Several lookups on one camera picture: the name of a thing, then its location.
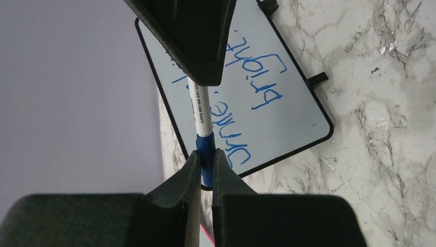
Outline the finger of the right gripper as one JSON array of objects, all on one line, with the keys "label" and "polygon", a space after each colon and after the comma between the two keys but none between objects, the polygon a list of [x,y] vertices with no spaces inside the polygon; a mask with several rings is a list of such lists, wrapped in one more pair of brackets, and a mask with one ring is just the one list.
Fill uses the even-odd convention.
[{"label": "finger of the right gripper", "polygon": [[235,1],[128,0],[125,3],[195,83],[221,84]]}]

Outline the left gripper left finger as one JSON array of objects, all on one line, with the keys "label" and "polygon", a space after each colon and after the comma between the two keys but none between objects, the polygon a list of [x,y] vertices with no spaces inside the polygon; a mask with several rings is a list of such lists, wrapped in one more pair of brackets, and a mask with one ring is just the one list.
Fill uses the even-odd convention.
[{"label": "left gripper left finger", "polygon": [[201,157],[149,193],[33,194],[1,224],[1,246],[198,246]]}]

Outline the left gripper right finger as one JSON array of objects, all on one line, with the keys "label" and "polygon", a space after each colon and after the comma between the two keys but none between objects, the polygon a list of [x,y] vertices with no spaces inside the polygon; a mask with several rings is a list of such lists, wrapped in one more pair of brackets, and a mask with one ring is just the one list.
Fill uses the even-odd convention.
[{"label": "left gripper right finger", "polygon": [[344,198],[257,193],[222,150],[214,156],[212,215],[216,246],[366,246]]}]

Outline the white marker pen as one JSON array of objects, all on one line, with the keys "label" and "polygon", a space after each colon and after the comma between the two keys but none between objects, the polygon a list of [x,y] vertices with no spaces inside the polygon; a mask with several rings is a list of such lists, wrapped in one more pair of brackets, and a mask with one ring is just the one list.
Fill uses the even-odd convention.
[{"label": "white marker pen", "polygon": [[188,86],[196,133],[200,137],[210,136],[212,134],[212,121],[208,88],[197,85],[191,78],[188,78]]}]

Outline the blue marker cap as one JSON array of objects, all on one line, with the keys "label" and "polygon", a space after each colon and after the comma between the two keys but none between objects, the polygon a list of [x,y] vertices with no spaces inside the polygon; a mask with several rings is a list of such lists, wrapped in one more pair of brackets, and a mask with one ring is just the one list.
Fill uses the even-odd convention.
[{"label": "blue marker cap", "polygon": [[206,187],[213,187],[213,164],[216,151],[214,133],[209,136],[202,137],[197,135],[196,138],[197,151],[201,156],[201,175],[203,184]]}]

